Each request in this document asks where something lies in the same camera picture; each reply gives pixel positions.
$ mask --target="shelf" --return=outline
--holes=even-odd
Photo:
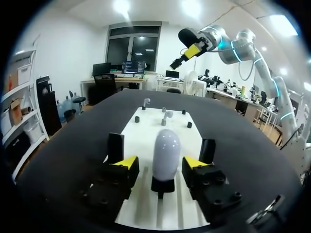
[[[16,93],[19,90],[24,89],[28,86],[30,86],[30,82],[26,82],[26,83],[23,83],[22,85],[15,87],[13,90],[9,91],[8,93],[6,93],[5,95],[2,96],[1,102],[5,101],[7,98],[9,98],[14,93]]]
[[[14,53],[10,59],[10,63],[14,63],[19,60],[28,58],[33,54],[34,51],[35,51],[34,49],[31,49],[31,50],[22,50]]]
[[[159,89],[160,88],[166,88],[166,89],[176,89],[176,90],[180,90],[181,92],[183,92],[183,88],[179,88],[179,87],[175,87],[175,86],[157,86]]]
[[[18,125],[13,125],[9,132],[5,136],[3,136],[2,143],[4,144],[6,140],[8,140],[9,137],[15,132],[15,130],[17,130],[22,124],[24,124],[27,120],[33,117],[36,113],[37,110],[33,110],[31,113],[24,115],[23,120]]]
[[[45,136],[42,135],[38,141],[36,141],[35,143],[33,143],[29,149],[26,151],[26,153],[24,154],[24,156],[21,158],[20,162],[18,163],[17,167],[15,168],[14,172],[13,172],[13,180],[15,180],[16,176],[19,173],[19,170],[21,169],[21,167],[23,166],[23,164],[26,162],[26,160],[28,159],[28,157],[31,155],[31,153],[40,145],[40,143],[45,139]]]

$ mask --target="ceiling light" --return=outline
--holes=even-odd
[[[292,36],[298,35],[295,28],[292,26],[290,21],[281,15],[270,16],[270,20],[274,27],[283,35],[283,36]]]
[[[201,12],[201,7],[197,0],[184,0],[182,7],[184,12],[191,17],[198,17]]]
[[[281,68],[280,73],[281,73],[281,75],[287,75],[287,69]]]
[[[311,84],[310,83],[304,83],[305,89],[307,91],[311,91]]]
[[[113,4],[116,12],[127,15],[130,9],[130,3],[127,0],[116,0]]]

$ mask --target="ceiling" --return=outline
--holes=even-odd
[[[303,83],[311,83],[308,58],[299,36],[279,34],[269,15],[280,14],[282,9],[272,7],[267,0],[197,0],[200,13],[192,15],[196,18],[185,14],[181,4],[184,0],[128,1],[131,21],[166,21],[197,30],[218,24],[231,38],[238,31],[249,28],[256,34],[256,47],[267,48],[262,55],[270,69],[277,75],[280,75],[281,68],[287,69],[288,74],[283,78],[289,89],[303,93]],[[53,6],[96,27],[103,27],[126,21],[113,9],[113,3],[114,0],[55,0]]]

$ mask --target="keyboard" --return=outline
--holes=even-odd
[[[178,78],[164,77],[165,80],[180,81]]]

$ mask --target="black table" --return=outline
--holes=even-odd
[[[66,212],[66,203],[70,203],[80,180],[103,162],[108,133],[121,133],[144,98],[151,99],[148,107],[185,109],[191,114],[202,138],[216,140],[214,162],[247,202],[225,226],[213,230],[203,228],[204,231],[233,232],[237,227],[237,232],[242,232],[237,225],[264,209],[278,194],[286,198],[279,212],[282,217],[287,215],[301,191],[301,185],[294,169],[261,131],[219,101],[141,90],[119,92],[64,127],[19,177],[17,184],[26,203],[37,211],[43,211],[43,203],[50,201],[49,208],[57,212],[55,215],[62,216],[59,225],[52,224],[54,227],[75,221],[75,217]],[[51,215],[47,214],[45,221],[52,221]],[[70,227],[81,232],[103,232],[103,228],[82,220],[75,221]]]

